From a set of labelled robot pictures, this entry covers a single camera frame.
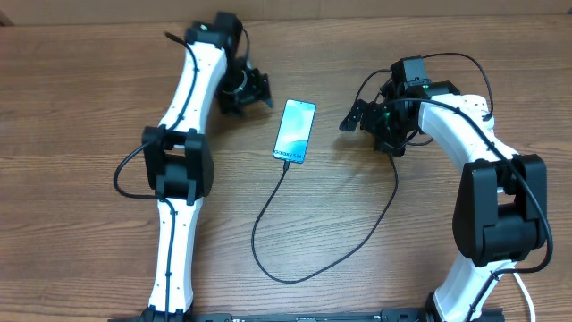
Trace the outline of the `blue screen smartphone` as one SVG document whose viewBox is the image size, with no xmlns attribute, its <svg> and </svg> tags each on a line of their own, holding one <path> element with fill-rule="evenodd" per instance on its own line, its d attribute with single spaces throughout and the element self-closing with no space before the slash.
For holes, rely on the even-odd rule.
<svg viewBox="0 0 572 322">
<path fill-rule="evenodd" d="M 273 148 L 273 157 L 291 163 L 303 164 L 315 119 L 314 103 L 288 99 Z"/>
</svg>

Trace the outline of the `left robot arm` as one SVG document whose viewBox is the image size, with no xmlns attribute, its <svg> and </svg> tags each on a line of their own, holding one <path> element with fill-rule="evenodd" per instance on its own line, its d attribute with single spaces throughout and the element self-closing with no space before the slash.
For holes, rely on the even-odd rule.
<svg viewBox="0 0 572 322">
<path fill-rule="evenodd" d="M 242 114 L 272 101 L 267 75 L 237 54 L 246 31 L 233 13 L 213 23 L 195 21 L 180 44 L 186 49 L 172 103 L 156 127 L 142 134 L 147 179 L 157 201 L 160 233 L 155 285 L 142 321 L 188 321 L 194 299 L 191 270 L 198 216 L 214 182 L 206 137 L 211 106 Z"/>
</svg>

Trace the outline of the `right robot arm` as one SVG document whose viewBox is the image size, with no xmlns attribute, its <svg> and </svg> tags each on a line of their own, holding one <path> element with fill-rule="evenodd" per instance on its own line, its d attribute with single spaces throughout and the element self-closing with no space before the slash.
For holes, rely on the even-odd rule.
<svg viewBox="0 0 572 322">
<path fill-rule="evenodd" d="M 430 136 L 461 179 L 452 218 L 458 248 L 445 281 L 421 309 L 384 309 L 384 321 L 502 321 L 483 305 L 505 275 L 545 269 L 554 242 L 547 218 L 547 169 L 536 154 L 520 155 L 495 137 L 491 97 L 463 95 L 433 82 L 422 56 L 394 63 L 380 88 L 383 101 L 355 99 L 341 131 L 374 136 L 374 148 L 401 157 L 418 133 Z"/>
</svg>

